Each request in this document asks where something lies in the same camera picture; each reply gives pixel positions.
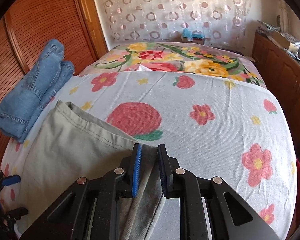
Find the wooden cabinet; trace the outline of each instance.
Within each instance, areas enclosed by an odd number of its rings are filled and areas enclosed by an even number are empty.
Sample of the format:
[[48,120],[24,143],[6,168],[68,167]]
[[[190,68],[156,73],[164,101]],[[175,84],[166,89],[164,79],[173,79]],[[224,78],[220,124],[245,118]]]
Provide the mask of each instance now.
[[267,88],[279,101],[297,146],[300,143],[300,64],[258,33],[252,56]]

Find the yellow flower center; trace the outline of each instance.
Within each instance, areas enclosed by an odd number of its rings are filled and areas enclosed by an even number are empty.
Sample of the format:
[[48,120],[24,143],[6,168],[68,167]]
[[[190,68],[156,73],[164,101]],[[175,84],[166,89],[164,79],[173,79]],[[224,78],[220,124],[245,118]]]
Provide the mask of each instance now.
[[264,221],[267,222],[269,220],[270,216],[266,215]]
[[262,168],[262,160],[261,159],[255,159],[253,163],[257,170],[260,170]]
[[103,82],[105,82],[106,80],[107,80],[107,78],[101,78],[99,82],[100,82],[100,83],[103,83]]

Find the wooden door frame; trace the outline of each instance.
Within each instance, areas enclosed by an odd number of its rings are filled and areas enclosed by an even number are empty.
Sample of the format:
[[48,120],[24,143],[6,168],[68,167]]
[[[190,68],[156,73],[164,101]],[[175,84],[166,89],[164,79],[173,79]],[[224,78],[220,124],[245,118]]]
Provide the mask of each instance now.
[[85,30],[90,50],[96,56],[101,58],[108,52],[106,40],[102,31],[97,8],[94,0],[74,0],[78,10],[82,28]]

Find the red fabric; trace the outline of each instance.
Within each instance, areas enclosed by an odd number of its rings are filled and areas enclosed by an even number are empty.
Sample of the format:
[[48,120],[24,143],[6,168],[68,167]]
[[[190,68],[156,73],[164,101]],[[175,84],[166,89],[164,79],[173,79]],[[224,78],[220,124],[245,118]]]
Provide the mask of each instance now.
[[296,228],[300,225],[300,162],[297,159],[297,199],[296,199]]

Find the strawberry print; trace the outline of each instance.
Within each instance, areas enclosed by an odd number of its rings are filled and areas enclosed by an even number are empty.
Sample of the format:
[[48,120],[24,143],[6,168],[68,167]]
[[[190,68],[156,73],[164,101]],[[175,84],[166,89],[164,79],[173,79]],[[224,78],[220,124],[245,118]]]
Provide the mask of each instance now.
[[13,188],[10,190],[10,198],[11,198],[11,201],[14,201],[15,200],[15,197],[16,197],[16,195],[15,195],[15,193],[14,193],[14,190],[13,190]]
[[195,119],[199,125],[205,125],[207,121],[216,118],[209,105],[194,105],[192,108],[194,111],[190,113],[190,117]]
[[256,187],[261,183],[261,179],[270,179],[272,176],[271,152],[269,150],[262,151],[260,145],[254,143],[250,147],[250,151],[242,155],[242,164],[250,170],[248,184]]
[[112,73],[102,73],[98,77],[92,79],[91,84],[93,84],[93,88],[91,89],[92,92],[96,92],[101,88],[112,86],[114,83],[117,82],[115,78],[118,75],[118,72]]
[[178,88],[190,88],[195,84],[194,80],[188,76],[179,76],[176,77],[176,82],[173,83],[173,86],[177,86]]
[[106,121],[136,139],[155,141],[162,137],[162,131],[158,130],[161,120],[151,105],[127,102],[118,105]]
[[9,176],[9,163],[7,163],[7,165],[6,165],[5,169],[4,169],[4,173],[3,174],[4,174],[5,177]]
[[17,145],[16,145],[16,152],[18,152],[19,151],[19,149],[20,149],[20,145],[21,145],[21,143],[17,143]]
[[274,204],[271,204],[268,208],[264,208],[263,210],[261,210],[259,216],[262,217],[262,219],[268,225],[270,225],[274,220],[273,211],[274,211]]
[[263,101],[263,106],[265,107],[265,109],[269,112],[269,114],[277,114],[277,108],[274,106],[274,104],[272,102],[270,102],[269,100],[265,99]]

